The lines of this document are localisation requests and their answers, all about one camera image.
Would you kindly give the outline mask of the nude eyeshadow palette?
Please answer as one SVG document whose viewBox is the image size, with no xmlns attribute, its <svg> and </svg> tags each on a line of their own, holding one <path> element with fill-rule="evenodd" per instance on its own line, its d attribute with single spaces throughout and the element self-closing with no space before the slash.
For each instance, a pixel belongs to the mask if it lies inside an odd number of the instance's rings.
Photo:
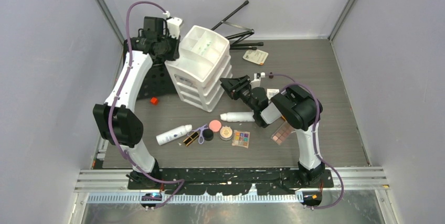
<svg viewBox="0 0 445 224">
<path fill-rule="evenodd" d="M 282 145 L 289 136 L 294 133 L 294 128 L 285 121 L 271 136 L 271 139 L 278 145 Z"/>
</svg>

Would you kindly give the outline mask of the colorful eyeshadow palette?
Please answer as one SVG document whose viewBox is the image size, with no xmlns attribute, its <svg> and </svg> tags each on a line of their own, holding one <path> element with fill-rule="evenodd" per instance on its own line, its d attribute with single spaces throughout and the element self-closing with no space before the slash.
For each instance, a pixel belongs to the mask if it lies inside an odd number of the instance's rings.
<svg viewBox="0 0 445 224">
<path fill-rule="evenodd" d="M 250 132 L 234 130 L 232 138 L 232 146 L 249 147 Z"/>
</svg>

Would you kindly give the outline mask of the white sachet packet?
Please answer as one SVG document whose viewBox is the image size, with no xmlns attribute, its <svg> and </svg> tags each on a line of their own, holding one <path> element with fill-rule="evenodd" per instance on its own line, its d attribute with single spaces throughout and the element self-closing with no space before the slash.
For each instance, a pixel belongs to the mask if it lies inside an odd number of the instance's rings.
<svg viewBox="0 0 445 224">
<path fill-rule="evenodd" d="M 265 63 L 268 55 L 269 55 L 268 52 L 259 49 L 247 50 L 242 58 L 248 62 L 262 66 Z"/>
</svg>

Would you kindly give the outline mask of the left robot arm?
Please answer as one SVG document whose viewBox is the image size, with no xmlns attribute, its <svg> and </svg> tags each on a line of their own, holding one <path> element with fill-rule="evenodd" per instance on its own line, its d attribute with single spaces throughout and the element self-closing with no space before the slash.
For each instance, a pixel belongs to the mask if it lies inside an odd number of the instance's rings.
<svg viewBox="0 0 445 224">
<path fill-rule="evenodd" d="M 183 21 L 177 17 L 146 17 L 137 37 L 127 36 L 123 69 L 102 104 L 95 104 L 93 116 L 101 138 L 116 146 L 132 171 L 128 177 L 137 185 L 156 189 L 161 183 L 159 165 L 147 150 L 143 123 L 135 115 L 136 100 L 154 59 L 176 60 Z"/>
</svg>

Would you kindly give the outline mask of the red cube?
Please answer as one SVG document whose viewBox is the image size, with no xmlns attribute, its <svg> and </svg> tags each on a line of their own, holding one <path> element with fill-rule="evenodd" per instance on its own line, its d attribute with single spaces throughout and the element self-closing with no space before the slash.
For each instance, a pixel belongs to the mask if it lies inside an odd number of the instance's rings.
<svg viewBox="0 0 445 224">
<path fill-rule="evenodd" d="M 156 97 L 152 97 L 152 98 L 150 99 L 150 103 L 153 104 L 153 105 L 157 105 L 158 102 L 159 102 L 159 100 L 158 100 L 158 98 L 156 98 Z"/>
</svg>

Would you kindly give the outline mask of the white plastic drawer organizer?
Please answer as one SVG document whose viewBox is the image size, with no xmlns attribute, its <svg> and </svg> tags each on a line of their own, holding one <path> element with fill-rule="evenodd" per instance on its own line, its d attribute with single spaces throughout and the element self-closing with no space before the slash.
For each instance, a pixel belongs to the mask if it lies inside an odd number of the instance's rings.
<svg viewBox="0 0 445 224">
<path fill-rule="evenodd" d="M 223 89 L 220 78 L 232 77 L 230 42 L 219 33 L 193 26 L 179 43 L 179 58 L 165 66 L 181 101 L 212 112 Z"/>
</svg>

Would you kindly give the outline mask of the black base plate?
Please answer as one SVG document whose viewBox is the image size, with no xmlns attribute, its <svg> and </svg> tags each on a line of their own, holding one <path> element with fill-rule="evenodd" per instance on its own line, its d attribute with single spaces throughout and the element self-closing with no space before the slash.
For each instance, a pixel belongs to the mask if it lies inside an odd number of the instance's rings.
<svg viewBox="0 0 445 224">
<path fill-rule="evenodd" d="M 309 181 L 293 168 L 163 168 L 155 172 L 156 182 L 131 171 L 128 189 L 160 190 L 166 194 L 215 196 L 246 195 L 256 189 L 259 195 L 286 195 L 302 188 L 334 186 L 330 170 Z"/>
</svg>

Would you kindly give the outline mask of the black round jar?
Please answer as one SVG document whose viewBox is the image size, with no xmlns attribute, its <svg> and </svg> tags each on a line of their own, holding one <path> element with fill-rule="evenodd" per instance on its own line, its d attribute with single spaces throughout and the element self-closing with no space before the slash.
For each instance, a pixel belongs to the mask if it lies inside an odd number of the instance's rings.
<svg viewBox="0 0 445 224">
<path fill-rule="evenodd" d="M 211 129 L 204 129 L 202 131 L 202 137 L 205 141 L 212 141 L 214 138 L 214 132 Z"/>
</svg>

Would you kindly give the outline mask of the pink round compact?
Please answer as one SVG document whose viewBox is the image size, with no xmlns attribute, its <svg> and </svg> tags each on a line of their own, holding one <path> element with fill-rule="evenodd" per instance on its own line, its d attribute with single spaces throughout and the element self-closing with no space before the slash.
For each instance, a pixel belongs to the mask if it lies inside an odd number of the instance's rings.
<svg viewBox="0 0 445 224">
<path fill-rule="evenodd" d="M 210 121 L 208 125 L 209 129 L 212 130 L 214 133 L 217 133 L 222 128 L 222 123 L 219 120 L 212 120 Z"/>
</svg>

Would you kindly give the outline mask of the large white spray bottle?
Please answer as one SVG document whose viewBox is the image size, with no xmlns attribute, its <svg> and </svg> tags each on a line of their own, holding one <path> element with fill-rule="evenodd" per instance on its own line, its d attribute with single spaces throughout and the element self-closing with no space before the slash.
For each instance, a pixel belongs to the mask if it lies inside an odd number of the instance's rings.
<svg viewBox="0 0 445 224">
<path fill-rule="evenodd" d="M 156 136 L 160 146 L 187 135 L 192 130 L 192 125 L 182 125 Z"/>
</svg>

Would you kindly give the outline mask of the white barcode packet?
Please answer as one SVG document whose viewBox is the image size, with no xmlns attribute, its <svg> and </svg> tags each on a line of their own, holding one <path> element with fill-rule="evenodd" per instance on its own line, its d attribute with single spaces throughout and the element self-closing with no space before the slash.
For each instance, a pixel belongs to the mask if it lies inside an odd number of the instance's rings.
<svg viewBox="0 0 445 224">
<path fill-rule="evenodd" d="M 278 94 L 280 92 L 279 89 L 267 89 L 267 98 L 271 99 L 273 96 L 275 96 L 276 94 Z"/>
</svg>

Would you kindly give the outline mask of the purple eyelash curler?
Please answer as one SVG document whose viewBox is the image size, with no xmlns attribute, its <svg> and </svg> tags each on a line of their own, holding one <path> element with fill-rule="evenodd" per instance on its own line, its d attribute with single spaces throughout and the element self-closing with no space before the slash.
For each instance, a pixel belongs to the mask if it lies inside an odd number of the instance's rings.
<svg viewBox="0 0 445 224">
<path fill-rule="evenodd" d="M 204 138 L 202 137 L 202 131 L 203 131 L 204 129 L 208 129 L 208 125 L 207 125 L 207 124 L 205 124 L 205 125 L 203 125 L 203 126 L 201 126 L 201 127 L 198 127 L 198 128 L 196 128 L 196 129 L 194 129 L 194 130 L 191 130 L 189 133 L 187 133 L 187 137 L 188 137 L 188 136 L 191 136 L 191 135 L 198 135 L 198 138 L 197 138 L 195 141 L 197 141 L 198 144 L 203 144 L 205 140 L 204 140 Z"/>
</svg>

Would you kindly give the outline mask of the black music stand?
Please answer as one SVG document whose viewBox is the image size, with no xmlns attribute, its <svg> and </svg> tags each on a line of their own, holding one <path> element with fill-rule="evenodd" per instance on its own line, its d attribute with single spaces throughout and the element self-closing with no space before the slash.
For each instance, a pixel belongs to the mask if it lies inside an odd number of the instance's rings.
<svg viewBox="0 0 445 224">
<path fill-rule="evenodd" d="M 153 61 L 152 67 L 143 79 L 137 99 L 159 97 L 175 92 L 173 81 L 166 76 L 167 61 L 178 63 L 181 59 L 189 59 L 190 67 L 200 62 L 210 66 L 216 64 L 225 50 L 257 50 L 263 46 L 262 42 L 242 42 L 255 33 L 250 28 L 243 28 L 241 33 L 228 37 L 222 37 L 215 32 L 219 26 L 227 24 L 229 18 L 248 4 L 248 0 L 244 1 L 210 30 L 194 26 L 185 38 L 181 38 L 180 28 L 174 26 L 176 22 L 173 17 L 144 17 L 143 26 L 138 29 L 137 36 L 124 41 L 123 51 L 126 54 L 132 48 L 149 55 Z"/>
</svg>

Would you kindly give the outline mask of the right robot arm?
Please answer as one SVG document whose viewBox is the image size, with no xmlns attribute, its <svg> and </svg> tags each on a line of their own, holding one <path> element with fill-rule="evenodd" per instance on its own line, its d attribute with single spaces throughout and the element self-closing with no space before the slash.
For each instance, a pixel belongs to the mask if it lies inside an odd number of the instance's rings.
<svg viewBox="0 0 445 224">
<path fill-rule="evenodd" d="M 260 127 L 280 117 L 295 130 L 299 145 L 298 175 L 305 187 L 314 187 L 325 171 L 318 147 L 318 127 L 323 107 L 305 85 L 292 82 L 268 98 L 262 87 L 253 87 L 250 77 L 220 78 L 220 85 L 232 100 L 241 100 L 253 112 Z"/>
</svg>

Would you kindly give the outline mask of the black gold lipstick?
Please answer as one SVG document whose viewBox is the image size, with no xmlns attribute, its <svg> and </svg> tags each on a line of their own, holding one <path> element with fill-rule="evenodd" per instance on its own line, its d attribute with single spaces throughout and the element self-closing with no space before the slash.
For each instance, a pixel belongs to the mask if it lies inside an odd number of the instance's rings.
<svg viewBox="0 0 445 224">
<path fill-rule="evenodd" d="M 183 143 L 185 144 L 185 146 L 189 146 L 191 145 L 191 143 L 193 143 L 196 139 L 198 138 L 198 135 L 191 135 L 188 136 Z"/>
</svg>

